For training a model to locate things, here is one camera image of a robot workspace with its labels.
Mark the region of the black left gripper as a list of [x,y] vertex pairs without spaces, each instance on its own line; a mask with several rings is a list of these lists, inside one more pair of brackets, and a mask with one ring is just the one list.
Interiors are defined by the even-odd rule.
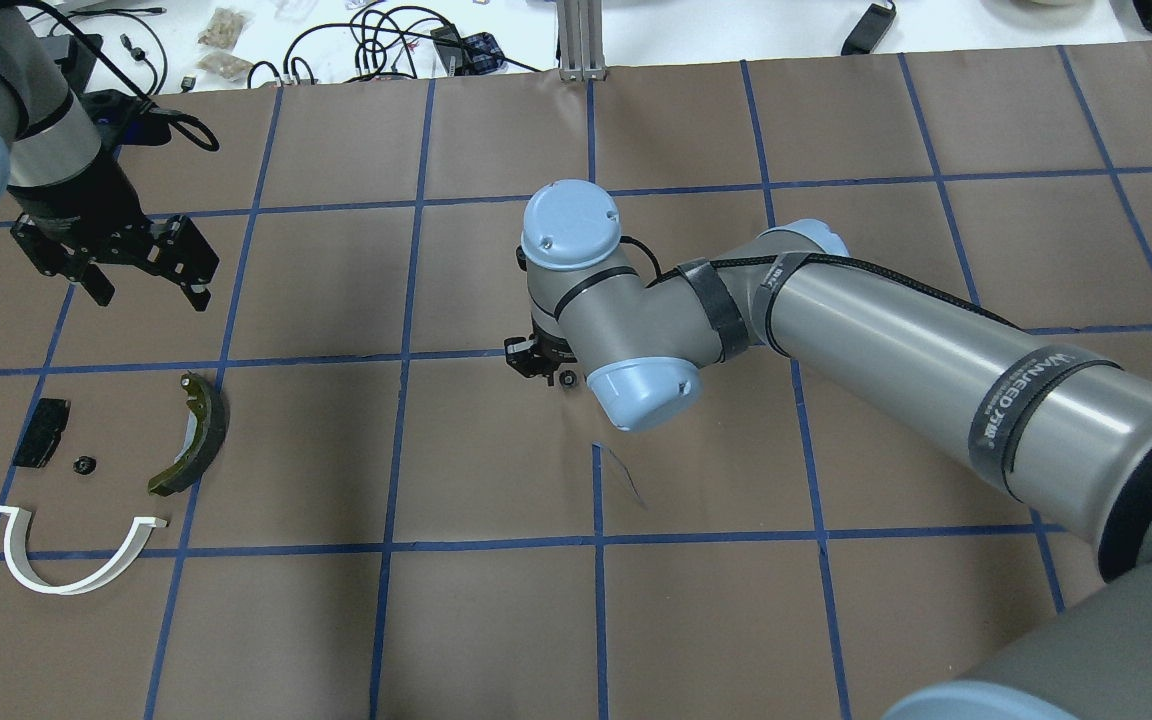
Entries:
[[74,281],[99,306],[109,306],[115,286],[104,272],[88,270],[116,264],[136,266],[184,287],[189,305],[205,313],[212,297],[207,285],[219,266],[219,256],[192,218],[184,214],[92,232],[82,228],[76,218],[44,223],[44,219],[23,213],[13,223],[12,237],[35,270]]

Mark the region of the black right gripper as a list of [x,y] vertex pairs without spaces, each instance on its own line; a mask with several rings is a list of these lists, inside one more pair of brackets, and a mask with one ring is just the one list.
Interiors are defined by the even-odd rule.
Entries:
[[559,373],[563,372],[564,364],[576,363],[566,340],[558,340],[541,331],[535,331],[526,338],[506,338],[505,355],[507,365],[520,376],[543,376],[550,386],[559,386]]

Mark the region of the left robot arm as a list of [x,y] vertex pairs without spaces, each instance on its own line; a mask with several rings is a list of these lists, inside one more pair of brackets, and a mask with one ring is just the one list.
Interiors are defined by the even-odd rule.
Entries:
[[12,237],[41,275],[60,275],[101,306],[114,296],[106,265],[172,282],[196,311],[210,304],[219,265],[185,215],[156,222],[101,131],[47,55],[18,1],[0,1],[0,197],[20,206]]

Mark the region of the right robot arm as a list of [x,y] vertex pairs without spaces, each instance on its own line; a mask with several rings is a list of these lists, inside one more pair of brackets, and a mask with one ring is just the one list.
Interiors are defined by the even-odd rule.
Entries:
[[613,427],[692,406],[700,370],[763,343],[901,420],[996,491],[1091,544],[1100,591],[890,719],[1152,719],[1152,381],[982,306],[850,258],[819,220],[780,225],[647,285],[602,187],[526,200],[526,377],[584,369]]

